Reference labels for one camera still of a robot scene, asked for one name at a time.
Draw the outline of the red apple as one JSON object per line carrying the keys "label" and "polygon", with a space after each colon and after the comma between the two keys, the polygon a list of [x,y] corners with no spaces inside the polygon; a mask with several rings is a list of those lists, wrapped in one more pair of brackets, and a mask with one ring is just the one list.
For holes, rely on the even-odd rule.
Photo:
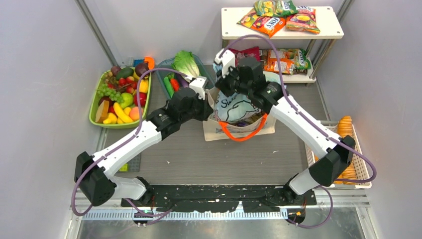
{"label": "red apple", "polygon": [[133,102],[137,107],[138,106],[145,107],[147,97],[148,97],[148,94],[143,93],[143,92],[140,92],[138,97],[137,97],[137,94],[134,94]]}

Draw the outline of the peach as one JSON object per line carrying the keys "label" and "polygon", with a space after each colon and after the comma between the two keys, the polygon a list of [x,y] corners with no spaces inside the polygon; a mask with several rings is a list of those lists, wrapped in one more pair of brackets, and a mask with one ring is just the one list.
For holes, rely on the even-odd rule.
{"label": "peach", "polygon": [[140,117],[143,115],[143,108],[133,107],[129,112],[129,117],[133,121],[140,120]]}

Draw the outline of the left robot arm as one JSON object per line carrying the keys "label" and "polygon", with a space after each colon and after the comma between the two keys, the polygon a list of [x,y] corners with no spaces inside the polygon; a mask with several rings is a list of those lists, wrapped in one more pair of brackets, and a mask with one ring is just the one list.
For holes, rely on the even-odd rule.
{"label": "left robot arm", "polygon": [[192,119],[205,121],[212,112],[204,89],[181,88],[164,107],[154,110],[116,143],[92,155],[79,154],[75,182],[92,206],[109,199],[149,198],[149,185],[144,179],[117,177],[116,172],[142,151],[177,132],[183,123]]}

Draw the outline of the orange Fox's snack bag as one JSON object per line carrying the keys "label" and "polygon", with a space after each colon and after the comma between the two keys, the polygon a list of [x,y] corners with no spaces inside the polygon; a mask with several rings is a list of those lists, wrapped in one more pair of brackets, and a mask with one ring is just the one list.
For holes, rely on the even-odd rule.
{"label": "orange Fox's snack bag", "polygon": [[286,19],[283,17],[259,16],[254,9],[251,9],[237,24],[271,38],[286,25]]}

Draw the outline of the stack of round crackers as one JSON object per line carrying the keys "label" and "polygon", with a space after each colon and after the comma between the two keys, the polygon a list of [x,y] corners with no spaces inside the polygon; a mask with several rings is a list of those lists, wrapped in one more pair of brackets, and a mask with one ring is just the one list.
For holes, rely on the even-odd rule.
{"label": "stack of round crackers", "polygon": [[344,116],[337,125],[337,133],[341,138],[353,136],[353,125],[351,116]]}

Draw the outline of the dark purple fruit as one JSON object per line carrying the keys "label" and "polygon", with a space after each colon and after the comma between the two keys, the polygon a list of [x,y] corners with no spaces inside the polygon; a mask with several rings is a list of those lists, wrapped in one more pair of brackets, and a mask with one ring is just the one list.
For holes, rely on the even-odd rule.
{"label": "dark purple fruit", "polygon": [[142,79],[143,78],[142,74],[144,74],[148,70],[149,70],[149,66],[145,62],[138,63],[135,66],[135,74],[136,74],[138,79]]}

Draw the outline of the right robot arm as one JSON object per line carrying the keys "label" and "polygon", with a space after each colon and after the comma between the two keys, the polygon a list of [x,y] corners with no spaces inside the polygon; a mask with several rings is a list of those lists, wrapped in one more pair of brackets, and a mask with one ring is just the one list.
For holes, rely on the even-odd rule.
{"label": "right robot arm", "polygon": [[235,66],[235,57],[227,52],[214,59],[215,86],[226,96],[238,93],[266,114],[286,125],[318,158],[285,185],[290,194],[302,195],[317,186],[330,186],[351,164],[356,142],[341,137],[308,114],[290,95],[284,84],[268,81],[262,66],[254,57],[242,58]]}

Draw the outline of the white plastic basket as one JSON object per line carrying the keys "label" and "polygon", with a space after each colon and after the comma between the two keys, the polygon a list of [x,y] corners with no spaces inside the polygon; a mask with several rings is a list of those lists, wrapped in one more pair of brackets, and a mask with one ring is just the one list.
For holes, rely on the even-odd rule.
{"label": "white plastic basket", "polygon": [[[320,121],[322,125],[326,126],[328,129],[330,129],[333,132],[338,131],[338,122],[336,121],[327,121],[327,120],[321,120]],[[350,136],[355,140],[355,150],[359,153],[362,153],[361,147],[359,144],[359,140],[357,137],[357,133],[355,130],[355,127],[353,123],[351,123],[351,134]],[[308,166],[311,166],[314,164],[317,160],[315,157],[314,152],[311,150],[309,146],[305,144],[305,150],[306,150],[306,157],[307,157],[307,163]],[[342,173],[340,176],[341,178],[344,178],[346,176],[346,179],[354,179],[354,180],[365,180],[370,178],[368,169],[367,169],[367,163],[357,156],[356,154],[352,155],[352,162],[351,165],[346,169],[345,173]],[[369,189],[372,187],[371,182],[366,183],[352,183],[352,182],[342,182],[342,181],[334,181],[333,184],[331,184],[329,187],[331,188],[338,188],[338,189]]]}

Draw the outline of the green grapes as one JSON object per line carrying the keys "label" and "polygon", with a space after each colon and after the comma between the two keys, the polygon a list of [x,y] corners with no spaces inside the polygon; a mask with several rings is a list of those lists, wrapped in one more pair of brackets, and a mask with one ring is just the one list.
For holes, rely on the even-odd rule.
{"label": "green grapes", "polygon": [[109,97],[112,101],[118,102],[120,99],[121,92],[116,90],[113,84],[110,83],[102,83],[97,88],[97,94],[100,97]]}

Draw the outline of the yellow orange snack bag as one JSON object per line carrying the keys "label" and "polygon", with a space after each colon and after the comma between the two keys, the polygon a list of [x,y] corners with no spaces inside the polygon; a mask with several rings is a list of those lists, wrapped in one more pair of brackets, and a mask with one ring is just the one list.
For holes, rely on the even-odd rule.
{"label": "yellow orange snack bag", "polygon": [[316,9],[309,6],[296,6],[296,13],[289,16],[286,28],[293,31],[306,31],[320,34],[316,23]]}

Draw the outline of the white two-tier shelf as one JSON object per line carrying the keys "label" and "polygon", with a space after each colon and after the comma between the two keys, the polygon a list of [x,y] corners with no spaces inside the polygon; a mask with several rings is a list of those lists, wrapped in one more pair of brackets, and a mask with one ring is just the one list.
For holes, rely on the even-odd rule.
{"label": "white two-tier shelf", "polygon": [[[320,34],[292,31],[285,27],[274,34],[270,40],[274,44],[281,43],[281,41],[300,41],[307,40],[308,46],[304,48],[310,52],[315,42],[319,39],[328,39],[330,44],[335,43],[338,39],[344,36],[344,32],[340,26],[340,22],[336,16],[334,9],[330,6],[313,6],[316,9],[316,24],[320,29]],[[246,15],[252,7],[223,7],[221,9],[221,38],[222,46],[226,47],[231,40],[247,35],[247,34],[261,34],[247,27],[244,27],[237,22]],[[318,68],[322,63],[320,60],[312,60],[312,68],[308,70],[308,74],[286,76],[285,83],[314,83],[316,81],[316,74],[313,72],[314,68]]]}

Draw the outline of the green lettuce head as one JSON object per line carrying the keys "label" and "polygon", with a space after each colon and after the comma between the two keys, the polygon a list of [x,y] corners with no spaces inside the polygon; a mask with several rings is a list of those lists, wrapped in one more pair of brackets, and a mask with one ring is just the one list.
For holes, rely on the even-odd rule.
{"label": "green lettuce head", "polygon": [[190,77],[198,77],[200,75],[199,68],[195,62],[192,52],[181,50],[174,58],[172,63],[173,69]]}

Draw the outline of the yellow banana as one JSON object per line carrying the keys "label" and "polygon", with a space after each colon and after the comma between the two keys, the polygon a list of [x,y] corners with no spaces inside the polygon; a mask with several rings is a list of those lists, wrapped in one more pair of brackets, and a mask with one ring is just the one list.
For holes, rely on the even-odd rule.
{"label": "yellow banana", "polygon": [[123,122],[123,123],[132,123],[133,119],[124,112],[121,105],[117,102],[113,104],[113,109],[117,115],[117,117]]}

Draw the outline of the green cucumber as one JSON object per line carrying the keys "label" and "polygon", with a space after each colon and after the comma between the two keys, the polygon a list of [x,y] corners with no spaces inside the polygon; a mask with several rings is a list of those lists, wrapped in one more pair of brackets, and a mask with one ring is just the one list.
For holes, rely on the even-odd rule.
{"label": "green cucumber", "polygon": [[172,98],[172,96],[174,94],[174,90],[173,90],[173,87],[172,87],[172,85],[170,83],[170,79],[168,77],[164,77],[163,83],[164,83],[164,86],[165,86],[165,88],[167,90],[167,93],[168,93],[169,97]]}

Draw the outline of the green apple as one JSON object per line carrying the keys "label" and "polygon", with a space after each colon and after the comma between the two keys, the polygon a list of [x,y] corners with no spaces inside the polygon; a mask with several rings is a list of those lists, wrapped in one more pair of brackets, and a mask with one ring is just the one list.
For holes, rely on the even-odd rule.
{"label": "green apple", "polygon": [[124,109],[133,104],[133,95],[131,93],[122,93],[118,102]]}

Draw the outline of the beige canvas tote bag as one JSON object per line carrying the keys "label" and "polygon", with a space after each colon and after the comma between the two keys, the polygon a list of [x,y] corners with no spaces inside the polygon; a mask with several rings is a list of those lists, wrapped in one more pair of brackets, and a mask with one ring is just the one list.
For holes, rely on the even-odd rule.
{"label": "beige canvas tote bag", "polygon": [[275,118],[268,116],[265,113],[257,121],[246,127],[237,127],[224,121],[214,120],[212,117],[214,114],[213,98],[216,97],[216,95],[217,90],[215,88],[206,90],[206,96],[213,112],[208,120],[203,122],[205,141],[231,139],[233,141],[242,142],[255,135],[272,134],[275,132]]}

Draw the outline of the teal vegetable tray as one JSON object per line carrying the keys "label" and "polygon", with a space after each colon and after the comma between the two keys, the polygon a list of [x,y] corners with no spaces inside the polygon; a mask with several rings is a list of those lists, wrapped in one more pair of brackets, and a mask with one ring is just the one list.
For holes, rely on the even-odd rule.
{"label": "teal vegetable tray", "polygon": [[[189,51],[179,51],[175,57],[162,61],[157,67],[175,69],[184,74],[198,73],[199,76],[207,78],[206,89],[213,88],[215,84],[215,75],[210,74],[199,57]],[[173,96],[176,90],[189,86],[183,76],[172,71],[159,70],[156,71],[156,74],[168,99]]]}

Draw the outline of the red chili pepper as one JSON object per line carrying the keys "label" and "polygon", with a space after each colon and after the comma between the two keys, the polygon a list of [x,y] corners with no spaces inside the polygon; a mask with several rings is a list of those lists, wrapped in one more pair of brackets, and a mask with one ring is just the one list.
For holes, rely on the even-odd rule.
{"label": "red chili pepper", "polygon": [[170,80],[170,83],[171,83],[171,85],[173,87],[174,92],[179,91],[179,89],[180,89],[181,86],[180,86],[180,83],[178,82],[178,80],[176,80],[175,78],[172,78]]}

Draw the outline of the pink Real snack bag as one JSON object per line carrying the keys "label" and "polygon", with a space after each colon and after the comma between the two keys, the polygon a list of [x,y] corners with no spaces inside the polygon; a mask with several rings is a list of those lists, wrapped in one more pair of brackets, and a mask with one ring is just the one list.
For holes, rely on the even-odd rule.
{"label": "pink Real snack bag", "polygon": [[258,46],[247,48],[247,49],[244,49],[244,50],[236,50],[236,49],[233,49],[233,48],[230,48],[229,50],[235,55],[235,64],[236,65],[238,65],[238,62],[239,62],[240,59],[246,58],[246,57],[253,57],[257,61],[260,61],[260,51],[259,51]]}

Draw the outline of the avocado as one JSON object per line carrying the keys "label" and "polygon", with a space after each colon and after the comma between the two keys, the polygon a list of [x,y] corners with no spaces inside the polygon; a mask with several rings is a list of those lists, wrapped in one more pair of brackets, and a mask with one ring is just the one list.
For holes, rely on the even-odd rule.
{"label": "avocado", "polygon": [[125,68],[120,69],[117,72],[115,78],[117,80],[120,80],[121,78],[125,78],[126,79],[129,76],[133,76],[133,73],[134,73],[134,70],[131,67],[125,67]]}

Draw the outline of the orange green snack bag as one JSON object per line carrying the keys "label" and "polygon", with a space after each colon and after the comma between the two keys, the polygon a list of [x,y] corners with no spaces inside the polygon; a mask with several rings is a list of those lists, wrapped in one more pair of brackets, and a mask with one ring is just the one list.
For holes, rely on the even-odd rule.
{"label": "orange green snack bag", "polygon": [[301,48],[268,50],[263,66],[264,71],[279,73],[281,70],[285,75],[307,74],[311,68],[312,64]]}

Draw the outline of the light blue plastic bag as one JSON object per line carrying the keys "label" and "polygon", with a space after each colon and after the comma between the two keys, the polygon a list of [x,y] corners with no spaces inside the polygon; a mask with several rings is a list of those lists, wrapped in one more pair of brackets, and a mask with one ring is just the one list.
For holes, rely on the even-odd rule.
{"label": "light blue plastic bag", "polygon": [[247,120],[252,124],[264,114],[260,108],[251,103],[246,95],[235,92],[226,96],[217,86],[214,88],[217,90],[217,95],[213,98],[214,114],[212,117],[214,120],[224,121],[231,125]]}

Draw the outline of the grey lego baseplate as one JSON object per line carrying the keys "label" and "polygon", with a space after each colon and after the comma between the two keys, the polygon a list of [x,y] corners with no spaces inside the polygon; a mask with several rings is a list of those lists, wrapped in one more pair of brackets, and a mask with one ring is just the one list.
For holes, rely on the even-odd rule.
{"label": "grey lego baseplate", "polygon": [[123,173],[139,172],[140,171],[140,164],[141,164],[141,154],[138,154],[137,156],[132,158],[129,162],[124,164],[119,169],[119,172],[123,172]]}

